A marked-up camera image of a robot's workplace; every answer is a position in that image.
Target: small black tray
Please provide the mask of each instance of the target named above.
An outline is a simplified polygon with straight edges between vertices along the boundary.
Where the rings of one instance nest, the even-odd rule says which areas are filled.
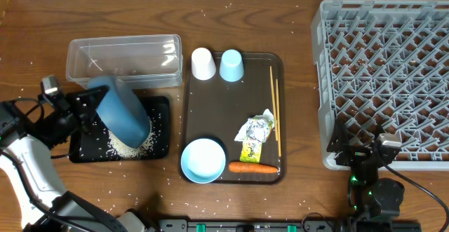
[[[110,149],[107,146],[109,135],[105,124],[97,115],[94,120],[97,125],[92,125],[89,133],[81,134],[77,132],[72,135],[69,149],[69,159],[71,162],[91,163],[119,160],[149,160],[167,156],[168,147],[170,146],[170,106],[168,99],[164,96],[156,96],[141,97],[139,100],[147,111],[147,115],[152,120],[152,131],[155,133],[153,152],[138,158],[122,158],[119,155],[111,154],[106,156],[106,151]]]
[[[242,53],[245,74],[236,82],[227,82],[220,76],[222,53],[213,53],[217,72],[207,81],[187,76],[184,96],[185,119],[182,131],[180,158],[184,148],[198,138],[214,139],[222,145],[226,154],[226,168],[213,183],[222,184],[275,184],[286,173],[286,121],[284,115],[283,65],[281,59],[271,53]],[[279,157],[274,130],[262,145],[260,164],[280,169],[278,174],[233,173],[229,162],[239,161],[242,143],[234,138],[248,118],[262,115],[265,109],[273,114],[269,67],[279,82],[279,109],[281,115],[282,157]],[[180,174],[188,181],[178,164]]]

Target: chopsticks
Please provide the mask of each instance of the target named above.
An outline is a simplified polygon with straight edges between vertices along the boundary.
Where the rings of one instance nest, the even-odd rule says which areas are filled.
[[[273,102],[273,115],[274,115],[274,134],[276,136],[276,141],[278,142],[278,153],[279,156],[282,156],[281,152],[281,131],[279,124],[279,85],[278,80],[276,79],[276,100],[274,99],[274,86],[273,86],[273,69],[269,67],[269,77],[270,83],[272,85],[272,102]]]

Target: chopstick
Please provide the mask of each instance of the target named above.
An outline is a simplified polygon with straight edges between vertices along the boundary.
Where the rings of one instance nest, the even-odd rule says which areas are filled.
[[[276,141],[278,140],[278,121],[276,117],[276,101],[274,100],[274,86],[273,86],[273,70],[272,66],[269,66],[269,77],[272,84],[272,102],[273,102],[273,115],[274,115],[274,135],[276,136]]]
[[[276,109],[277,109],[277,126],[278,129],[278,152],[279,156],[282,156],[281,151],[281,115],[279,114],[279,86],[278,86],[278,79],[276,79]]]

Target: brown wood tabletop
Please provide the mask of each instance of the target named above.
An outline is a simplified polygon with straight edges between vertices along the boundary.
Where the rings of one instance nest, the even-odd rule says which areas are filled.
[[[287,142],[283,145],[288,166],[281,183],[200,185],[180,179],[178,117],[172,120],[170,153],[165,159],[74,164],[63,158],[53,161],[55,169],[70,191],[117,216],[133,207],[151,218],[300,221],[309,212],[343,217],[350,212],[346,197],[349,172],[328,170],[321,162],[319,92],[310,30],[321,1],[9,0],[0,26],[0,101],[36,97],[41,78],[50,74],[59,78],[65,92],[80,90],[65,80],[67,49],[73,39],[178,34],[184,74],[189,72],[189,58],[197,47],[274,53],[282,59],[285,72]],[[180,86],[137,93],[167,96],[172,115],[180,116],[183,90]],[[68,144],[63,144],[52,153],[67,151]],[[388,172],[381,175],[398,179]],[[449,203],[447,172],[404,175]],[[418,220],[423,231],[440,229],[443,208],[403,183],[406,193],[400,218]],[[0,231],[19,231],[20,207],[3,171],[0,186]]]

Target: dish rack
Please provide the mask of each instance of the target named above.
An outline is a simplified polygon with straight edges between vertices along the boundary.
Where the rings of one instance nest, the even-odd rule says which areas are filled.
[[[335,119],[350,144],[401,138],[391,167],[449,170],[449,1],[325,0],[312,24],[324,165]]]

